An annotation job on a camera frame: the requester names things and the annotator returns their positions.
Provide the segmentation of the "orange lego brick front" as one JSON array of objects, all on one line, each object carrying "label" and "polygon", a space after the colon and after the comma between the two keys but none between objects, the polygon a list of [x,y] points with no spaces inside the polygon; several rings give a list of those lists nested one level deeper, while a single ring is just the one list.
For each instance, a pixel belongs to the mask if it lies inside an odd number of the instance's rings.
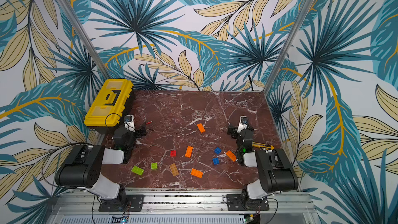
[{"label": "orange lego brick front", "polygon": [[199,171],[199,170],[196,170],[196,169],[192,169],[190,174],[192,176],[195,176],[195,177],[198,177],[198,178],[202,178],[203,177],[203,172]]}]

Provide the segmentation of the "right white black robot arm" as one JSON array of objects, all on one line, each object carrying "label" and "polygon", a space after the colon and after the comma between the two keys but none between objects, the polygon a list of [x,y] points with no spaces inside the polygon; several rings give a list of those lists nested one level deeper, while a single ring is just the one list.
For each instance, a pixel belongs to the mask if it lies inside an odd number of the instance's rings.
[{"label": "right white black robot arm", "polygon": [[236,140],[234,160],[248,168],[256,168],[258,179],[242,190],[242,201],[263,200],[272,193],[297,190],[299,182],[283,149],[273,146],[254,147],[254,128],[247,124],[228,126],[227,134]]}]

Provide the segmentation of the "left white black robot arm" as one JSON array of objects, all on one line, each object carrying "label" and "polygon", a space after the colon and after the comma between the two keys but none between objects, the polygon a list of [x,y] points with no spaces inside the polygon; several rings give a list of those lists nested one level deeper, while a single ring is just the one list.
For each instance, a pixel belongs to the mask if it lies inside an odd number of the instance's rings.
[{"label": "left white black robot arm", "polygon": [[134,200],[128,198],[124,186],[114,183],[102,174],[102,165],[128,163],[136,140],[146,135],[145,123],[134,131],[120,126],[114,132],[114,149],[106,148],[104,145],[75,146],[58,169],[55,176],[56,184],[92,193],[99,198],[102,211],[122,210]]}]

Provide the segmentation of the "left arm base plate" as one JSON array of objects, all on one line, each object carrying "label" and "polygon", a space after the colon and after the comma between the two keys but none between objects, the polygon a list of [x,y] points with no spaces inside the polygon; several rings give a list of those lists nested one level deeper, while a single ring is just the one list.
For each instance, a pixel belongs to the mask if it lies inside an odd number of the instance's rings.
[{"label": "left arm base plate", "polygon": [[113,200],[102,200],[99,212],[141,212],[144,195],[126,195]]}]

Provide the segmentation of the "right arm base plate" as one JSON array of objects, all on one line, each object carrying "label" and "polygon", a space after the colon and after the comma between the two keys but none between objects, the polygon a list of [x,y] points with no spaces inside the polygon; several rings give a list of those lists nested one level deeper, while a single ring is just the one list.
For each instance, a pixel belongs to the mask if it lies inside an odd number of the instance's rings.
[{"label": "right arm base plate", "polygon": [[267,199],[250,199],[243,194],[226,195],[228,211],[268,211]]}]

